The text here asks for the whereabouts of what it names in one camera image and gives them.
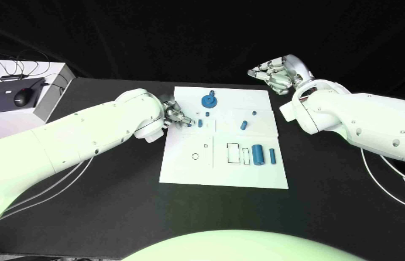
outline black curtain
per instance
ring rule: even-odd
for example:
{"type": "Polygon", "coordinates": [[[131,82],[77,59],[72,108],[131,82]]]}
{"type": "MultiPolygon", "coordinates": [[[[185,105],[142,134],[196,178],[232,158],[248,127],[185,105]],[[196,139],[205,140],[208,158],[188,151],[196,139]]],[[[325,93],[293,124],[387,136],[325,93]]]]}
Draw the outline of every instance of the black curtain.
{"type": "MultiPolygon", "coordinates": [[[[45,52],[78,76],[257,84],[296,54],[352,92],[405,98],[405,0],[0,0],[0,51],[45,52]]],[[[44,59],[33,53],[25,58],[44,59]]]]}

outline white paper sheet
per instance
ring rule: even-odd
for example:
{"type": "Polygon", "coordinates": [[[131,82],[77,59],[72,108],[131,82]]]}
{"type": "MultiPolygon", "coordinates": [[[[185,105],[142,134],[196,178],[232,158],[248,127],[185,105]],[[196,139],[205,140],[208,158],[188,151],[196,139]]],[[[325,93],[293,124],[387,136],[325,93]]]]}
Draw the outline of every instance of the white paper sheet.
{"type": "Polygon", "coordinates": [[[267,91],[224,88],[176,87],[175,98],[195,121],[169,127],[160,182],[216,186],[287,189],[278,131],[267,91]],[[206,109],[201,99],[215,91],[218,105],[206,109]],[[248,127],[241,130],[242,121],[248,127]],[[240,144],[240,163],[229,163],[228,143],[240,144]],[[264,147],[265,164],[254,165],[251,147],[264,147]],[[244,149],[250,149],[245,164],[244,149]],[[270,162],[270,148],[276,150],[277,164],[270,162]]]}

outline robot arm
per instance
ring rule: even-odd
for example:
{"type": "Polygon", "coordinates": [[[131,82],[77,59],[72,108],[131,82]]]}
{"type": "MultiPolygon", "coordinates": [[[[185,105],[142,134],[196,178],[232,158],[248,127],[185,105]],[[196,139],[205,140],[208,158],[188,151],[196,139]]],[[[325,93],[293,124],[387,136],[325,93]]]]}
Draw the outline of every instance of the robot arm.
{"type": "Polygon", "coordinates": [[[335,131],[356,147],[405,160],[404,100],[352,94],[340,84],[316,80],[293,55],[261,64],[248,74],[264,80],[278,94],[287,94],[289,88],[296,88],[293,100],[280,110],[286,120],[296,119],[309,134],[335,131]]]}
{"type": "Polygon", "coordinates": [[[137,89],[114,102],[0,139],[0,213],[41,180],[113,149],[133,134],[153,142],[173,122],[195,123],[175,98],[165,95],[160,101],[137,89]]]}

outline small blue part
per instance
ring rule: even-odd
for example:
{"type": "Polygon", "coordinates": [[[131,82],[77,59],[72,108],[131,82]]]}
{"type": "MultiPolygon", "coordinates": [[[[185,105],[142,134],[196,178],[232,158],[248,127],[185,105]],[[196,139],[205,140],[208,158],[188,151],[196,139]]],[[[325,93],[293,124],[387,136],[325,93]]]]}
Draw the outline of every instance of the small blue part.
{"type": "Polygon", "coordinates": [[[273,161],[273,164],[276,164],[276,154],[274,154],[274,149],[270,149],[270,160],[273,161]]]}
{"type": "Polygon", "coordinates": [[[241,130],[245,130],[245,129],[247,129],[247,125],[248,125],[248,122],[244,121],[244,122],[242,122],[242,125],[241,125],[241,130]]]}
{"type": "Polygon", "coordinates": [[[205,108],[214,108],[216,106],[216,98],[214,90],[209,92],[209,95],[203,96],[201,103],[205,108]]]}
{"type": "Polygon", "coordinates": [[[264,165],[264,148],[261,145],[254,145],[251,147],[251,151],[254,154],[254,164],[255,166],[263,166],[264,165]]]}

